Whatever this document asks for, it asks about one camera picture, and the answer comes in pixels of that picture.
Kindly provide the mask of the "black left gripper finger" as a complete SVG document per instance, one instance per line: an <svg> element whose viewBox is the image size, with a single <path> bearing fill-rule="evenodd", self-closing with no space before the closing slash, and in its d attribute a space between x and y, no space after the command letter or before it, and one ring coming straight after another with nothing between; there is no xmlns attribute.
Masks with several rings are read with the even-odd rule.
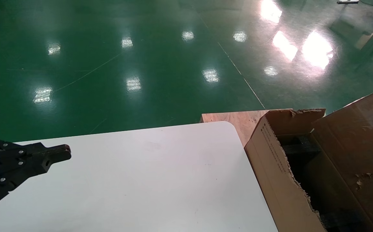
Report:
<svg viewBox="0 0 373 232"><path fill-rule="evenodd" d="M8 161L0 166L0 201L29 178L45 174L52 164L70 160L71 157L71 154L46 154Z"/></svg>
<svg viewBox="0 0 373 232"><path fill-rule="evenodd" d="M54 147L45 147L42 143L20 145L9 141L0 140L0 160L24 159L29 157L43 157L51 161L64 161L72 157L68 145L62 144Z"/></svg>

